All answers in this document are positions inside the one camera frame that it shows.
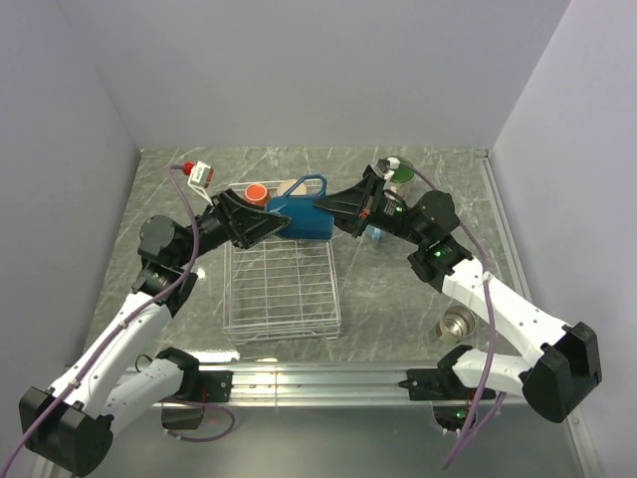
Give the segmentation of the orange mug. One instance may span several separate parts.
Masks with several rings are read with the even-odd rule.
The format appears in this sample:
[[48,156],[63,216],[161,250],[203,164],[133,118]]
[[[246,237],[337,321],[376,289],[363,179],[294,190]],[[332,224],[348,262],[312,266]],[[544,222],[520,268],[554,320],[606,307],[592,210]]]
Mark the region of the orange mug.
[[244,190],[244,199],[260,207],[265,207],[271,199],[268,187],[263,183],[251,183]]

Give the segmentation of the dark blue mug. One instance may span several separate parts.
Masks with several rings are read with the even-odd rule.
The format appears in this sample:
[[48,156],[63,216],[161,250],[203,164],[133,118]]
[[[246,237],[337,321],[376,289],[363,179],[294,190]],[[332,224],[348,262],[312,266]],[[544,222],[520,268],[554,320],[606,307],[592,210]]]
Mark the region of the dark blue mug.
[[292,224],[276,235],[283,239],[297,241],[329,241],[333,232],[333,218],[326,212],[316,209],[313,201],[326,196],[327,179],[320,174],[309,174],[297,179],[296,185],[302,181],[318,180],[320,188],[317,192],[306,196],[292,196],[291,190],[281,197],[273,197],[266,204],[265,210],[289,216]]

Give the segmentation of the light blue mug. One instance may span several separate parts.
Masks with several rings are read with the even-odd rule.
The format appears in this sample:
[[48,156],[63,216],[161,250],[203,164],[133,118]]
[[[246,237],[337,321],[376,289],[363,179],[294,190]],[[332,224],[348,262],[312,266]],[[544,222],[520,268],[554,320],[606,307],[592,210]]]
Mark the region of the light blue mug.
[[386,233],[376,226],[367,225],[364,229],[363,235],[365,238],[371,240],[372,242],[378,243],[384,238]]

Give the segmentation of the beige tall printed mug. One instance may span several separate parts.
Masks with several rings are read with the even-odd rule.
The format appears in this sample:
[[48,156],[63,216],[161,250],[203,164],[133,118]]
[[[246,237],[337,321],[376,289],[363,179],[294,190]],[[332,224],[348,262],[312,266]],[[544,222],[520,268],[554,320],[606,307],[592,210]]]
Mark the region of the beige tall printed mug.
[[299,185],[296,185],[295,179],[287,179],[282,181],[277,187],[277,196],[281,197],[291,190],[292,196],[306,196],[308,195],[308,186],[304,181]]

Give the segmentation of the cream mug green inside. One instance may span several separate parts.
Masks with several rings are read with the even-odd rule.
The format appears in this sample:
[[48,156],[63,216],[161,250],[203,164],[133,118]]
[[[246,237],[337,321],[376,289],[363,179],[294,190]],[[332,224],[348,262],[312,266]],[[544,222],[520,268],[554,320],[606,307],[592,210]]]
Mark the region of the cream mug green inside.
[[391,165],[396,165],[388,182],[389,189],[405,198],[414,179],[413,164],[402,156],[390,156],[389,160]]

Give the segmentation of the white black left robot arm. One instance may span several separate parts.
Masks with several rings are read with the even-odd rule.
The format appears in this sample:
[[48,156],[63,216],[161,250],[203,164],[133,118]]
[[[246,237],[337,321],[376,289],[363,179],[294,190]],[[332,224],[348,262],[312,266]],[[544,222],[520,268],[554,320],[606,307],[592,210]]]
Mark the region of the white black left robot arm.
[[104,461],[115,436],[156,402],[203,398],[199,360],[175,348],[159,353],[133,379],[120,379],[189,298],[199,256],[225,243],[249,249],[291,222],[231,189],[212,196],[187,226],[165,215],[147,219],[139,231],[141,270],[119,312],[62,376],[45,390],[28,389],[21,398],[25,447],[86,477]]

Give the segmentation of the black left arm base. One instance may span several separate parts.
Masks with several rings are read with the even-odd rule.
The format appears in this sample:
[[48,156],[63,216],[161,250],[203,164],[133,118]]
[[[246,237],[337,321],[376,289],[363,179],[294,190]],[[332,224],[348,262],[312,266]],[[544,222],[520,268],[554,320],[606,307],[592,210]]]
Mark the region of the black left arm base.
[[[227,436],[236,425],[236,416],[225,403],[229,402],[233,373],[227,370],[202,372],[194,385],[178,391],[160,401],[160,423],[163,432],[175,439],[203,443]],[[208,437],[186,436],[182,431],[196,431],[208,423],[206,414],[218,412],[226,417],[227,424],[215,435]]]

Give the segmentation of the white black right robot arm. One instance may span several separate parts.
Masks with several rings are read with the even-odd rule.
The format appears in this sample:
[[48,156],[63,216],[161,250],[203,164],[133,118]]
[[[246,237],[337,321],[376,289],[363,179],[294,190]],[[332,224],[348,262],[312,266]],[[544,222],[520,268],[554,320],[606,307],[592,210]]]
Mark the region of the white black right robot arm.
[[416,245],[408,257],[418,279],[457,301],[506,339],[517,355],[458,347],[455,363],[438,373],[443,393],[460,397],[489,388],[523,397],[541,417],[563,422],[602,380],[598,337],[584,322],[551,316],[492,275],[453,237],[460,227],[450,194],[435,188],[412,206],[386,189],[388,162],[367,166],[355,185],[316,200],[337,228],[353,237],[377,227]]

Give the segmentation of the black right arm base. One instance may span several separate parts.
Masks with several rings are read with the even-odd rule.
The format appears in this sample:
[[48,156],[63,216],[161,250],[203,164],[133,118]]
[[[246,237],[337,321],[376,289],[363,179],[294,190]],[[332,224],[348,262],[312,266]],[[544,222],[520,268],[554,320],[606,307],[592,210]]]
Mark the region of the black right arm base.
[[477,391],[441,368],[408,369],[398,386],[407,390],[411,401],[431,402],[436,424],[444,433],[457,434],[468,418]]

